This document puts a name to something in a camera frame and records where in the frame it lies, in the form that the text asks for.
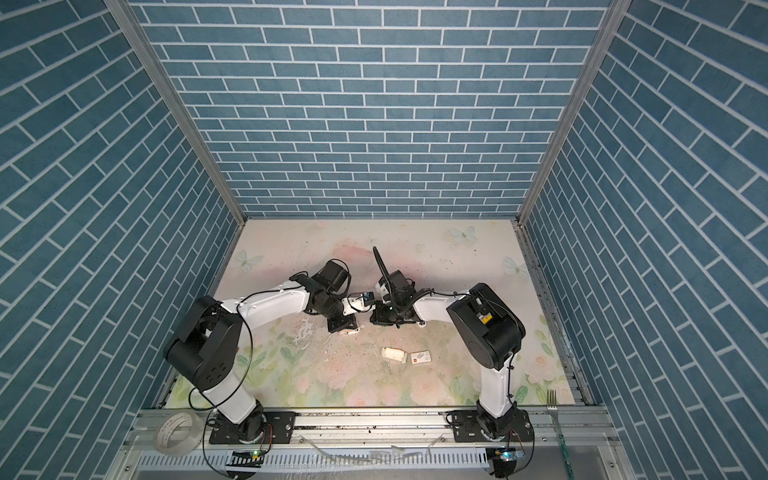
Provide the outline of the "aluminium front rail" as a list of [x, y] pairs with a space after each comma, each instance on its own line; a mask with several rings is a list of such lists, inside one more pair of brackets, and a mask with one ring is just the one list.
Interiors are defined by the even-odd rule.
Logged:
[[[398, 446], [421, 447], [432, 441], [439, 446], [493, 445], [556, 446], [557, 436], [547, 408], [524, 406], [533, 425], [532, 442], [457, 443], [444, 418], [449, 411], [473, 407], [381, 407], [381, 408], [297, 408], [289, 444], [273, 446], [298, 448], [311, 443], [322, 447]], [[559, 421], [568, 446], [616, 446], [620, 443], [607, 410], [598, 406], [559, 406]]]

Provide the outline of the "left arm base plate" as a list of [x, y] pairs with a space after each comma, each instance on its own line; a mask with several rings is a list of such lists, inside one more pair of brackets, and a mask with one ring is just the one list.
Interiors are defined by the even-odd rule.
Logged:
[[292, 411], [256, 411], [240, 424], [216, 413], [207, 421], [211, 445], [289, 444], [297, 414]]

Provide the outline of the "silver fork on rail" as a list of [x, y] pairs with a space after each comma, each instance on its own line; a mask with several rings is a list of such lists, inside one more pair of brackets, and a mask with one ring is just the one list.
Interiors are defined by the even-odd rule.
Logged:
[[553, 428], [557, 436], [558, 446], [562, 456], [567, 479], [574, 480], [575, 475], [574, 475], [572, 463], [570, 461], [570, 453], [569, 453], [568, 446], [564, 437], [564, 433], [559, 421], [557, 392], [554, 389], [547, 390], [546, 408], [553, 422]]

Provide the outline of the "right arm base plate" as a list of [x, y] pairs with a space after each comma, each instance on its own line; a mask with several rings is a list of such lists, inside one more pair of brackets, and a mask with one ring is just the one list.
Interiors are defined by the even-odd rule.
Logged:
[[535, 438], [528, 412], [513, 405], [501, 417], [493, 417], [480, 405], [459, 409], [444, 416], [457, 443], [532, 442]]

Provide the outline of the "white staple box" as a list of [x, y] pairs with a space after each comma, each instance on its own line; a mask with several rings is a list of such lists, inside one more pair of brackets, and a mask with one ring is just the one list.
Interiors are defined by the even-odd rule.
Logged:
[[412, 365], [427, 364], [432, 361], [431, 353], [428, 350], [411, 352], [410, 362]]

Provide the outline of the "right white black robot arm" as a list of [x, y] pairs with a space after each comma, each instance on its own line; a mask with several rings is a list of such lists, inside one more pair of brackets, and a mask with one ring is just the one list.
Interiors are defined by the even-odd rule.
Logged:
[[377, 326], [452, 324], [472, 358], [481, 366], [477, 422], [491, 440], [524, 434], [532, 436], [527, 413], [518, 408], [511, 387], [514, 356], [521, 350], [526, 329], [520, 318], [486, 283], [466, 292], [441, 293], [416, 289], [401, 271], [389, 272], [380, 252], [373, 249], [381, 272], [381, 298], [374, 303], [371, 323]]

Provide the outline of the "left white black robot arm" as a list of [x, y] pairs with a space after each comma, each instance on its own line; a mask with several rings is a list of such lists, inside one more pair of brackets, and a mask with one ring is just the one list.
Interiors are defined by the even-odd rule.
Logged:
[[351, 274], [345, 262], [331, 259], [315, 274], [293, 274], [272, 289], [230, 300], [196, 299], [167, 343], [164, 358], [190, 381], [246, 441], [261, 432], [263, 407], [235, 373], [239, 343], [254, 346], [259, 326], [300, 312], [322, 316], [331, 333], [355, 330], [357, 322], [345, 301]]

